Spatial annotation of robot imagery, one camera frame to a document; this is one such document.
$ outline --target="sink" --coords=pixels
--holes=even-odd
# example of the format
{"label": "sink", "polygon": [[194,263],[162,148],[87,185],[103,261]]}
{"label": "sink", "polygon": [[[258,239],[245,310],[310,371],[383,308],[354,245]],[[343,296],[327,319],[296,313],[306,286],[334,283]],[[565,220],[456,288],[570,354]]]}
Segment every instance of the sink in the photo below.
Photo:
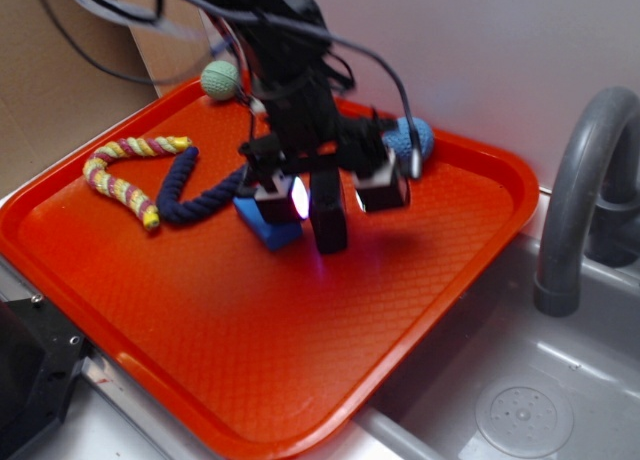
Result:
{"label": "sink", "polygon": [[392,425],[403,458],[640,458],[638,281],[587,260],[578,311],[547,316],[538,249],[516,238],[356,420]]}

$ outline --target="blue block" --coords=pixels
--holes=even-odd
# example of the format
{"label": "blue block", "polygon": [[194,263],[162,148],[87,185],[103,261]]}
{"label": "blue block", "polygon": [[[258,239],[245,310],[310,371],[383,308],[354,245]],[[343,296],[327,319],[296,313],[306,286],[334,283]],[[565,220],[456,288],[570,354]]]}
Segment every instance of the blue block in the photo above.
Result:
{"label": "blue block", "polygon": [[233,205],[240,218],[272,252],[302,236],[302,225],[299,222],[278,225],[265,222],[253,198],[236,197],[233,199]]}

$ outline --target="knotted rope toy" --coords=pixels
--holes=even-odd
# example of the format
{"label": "knotted rope toy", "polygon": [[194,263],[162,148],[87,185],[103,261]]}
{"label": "knotted rope toy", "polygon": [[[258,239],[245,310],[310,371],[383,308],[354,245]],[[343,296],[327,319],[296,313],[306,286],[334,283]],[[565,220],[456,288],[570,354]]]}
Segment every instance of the knotted rope toy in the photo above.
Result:
{"label": "knotted rope toy", "polygon": [[191,140],[187,137],[157,137],[147,140],[123,138],[109,142],[93,152],[85,162],[82,173],[91,188],[118,200],[140,219],[144,228],[153,230],[160,225],[156,205],[135,185],[107,173],[107,166],[122,158],[176,155],[189,146]]}
{"label": "knotted rope toy", "polygon": [[242,166],[215,187],[202,192],[199,197],[180,203],[179,198],[195,168],[198,153],[196,147],[189,147],[177,156],[169,174],[162,182],[156,203],[160,216],[168,222],[194,223],[217,213],[233,200],[245,178],[246,167]]}

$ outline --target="drain strainer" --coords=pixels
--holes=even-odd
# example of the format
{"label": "drain strainer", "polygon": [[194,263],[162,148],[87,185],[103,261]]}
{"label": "drain strainer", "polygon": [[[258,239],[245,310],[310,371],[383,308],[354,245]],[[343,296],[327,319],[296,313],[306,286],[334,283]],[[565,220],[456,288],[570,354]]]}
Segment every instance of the drain strainer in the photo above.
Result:
{"label": "drain strainer", "polygon": [[519,458],[555,452],[573,430],[567,399],[537,378],[507,377],[489,385],[476,404],[476,421],[491,445]]}

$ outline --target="tray rim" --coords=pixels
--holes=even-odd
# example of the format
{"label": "tray rim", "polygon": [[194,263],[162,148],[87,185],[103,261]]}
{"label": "tray rim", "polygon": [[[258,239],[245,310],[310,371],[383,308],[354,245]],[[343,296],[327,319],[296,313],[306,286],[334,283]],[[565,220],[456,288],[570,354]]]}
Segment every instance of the tray rim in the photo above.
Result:
{"label": "tray rim", "polygon": [[[486,266],[516,236],[521,227],[532,217],[538,204],[539,186],[531,168],[515,154],[474,140],[463,138],[448,132],[434,129],[436,145],[446,143],[447,148],[437,148],[433,158],[443,163],[471,171],[491,178],[503,185],[513,200],[513,212],[509,220],[485,243],[462,272],[459,272],[445,289],[434,298],[429,308],[415,319],[411,327],[405,331],[393,346],[385,353],[365,377],[365,381],[356,385],[348,397],[334,408],[313,431],[305,432],[293,438],[271,443],[252,443],[238,436],[222,421],[215,421],[215,414],[204,407],[197,408],[198,403],[186,402],[190,394],[177,382],[172,382],[165,375],[158,375],[154,370],[162,370],[155,365],[143,351],[135,347],[126,338],[121,338],[112,325],[105,325],[93,315],[93,307],[80,298],[64,281],[55,281],[56,274],[47,265],[32,258],[20,245],[12,242],[10,231],[15,228],[25,215],[36,205],[42,203],[50,194],[45,195],[45,183],[55,183],[55,191],[60,191],[71,182],[81,177],[82,164],[86,157],[96,148],[110,140],[126,136],[135,136],[135,131],[144,132],[157,124],[157,116],[174,113],[182,106],[196,101],[203,96],[197,80],[185,83],[167,96],[153,102],[102,135],[94,138],[85,146],[62,159],[49,170],[24,185],[0,207],[0,254],[3,255],[21,274],[36,288],[55,302],[58,298],[72,298],[74,301],[62,302],[60,308],[83,331],[91,332],[91,339],[100,349],[100,339],[110,337],[110,349],[105,353],[113,358],[136,381],[138,381],[156,399],[162,398],[162,404],[183,422],[205,444],[218,453],[232,458],[243,459],[275,459],[297,455],[320,441],[332,436],[341,425],[369,398],[375,388],[380,385],[391,372],[392,367],[406,357],[419,341],[428,335],[435,323],[446,314],[468,286],[477,278]],[[348,101],[339,100],[341,109],[355,114],[366,114],[370,109]],[[461,150],[473,150],[484,162],[470,162],[457,156]],[[468,274],[469,265],[474,265],[473,275]],[[138,360],[146,360],[143,366]],[[212,432],[210,425],[214,423],[217,431]]]}

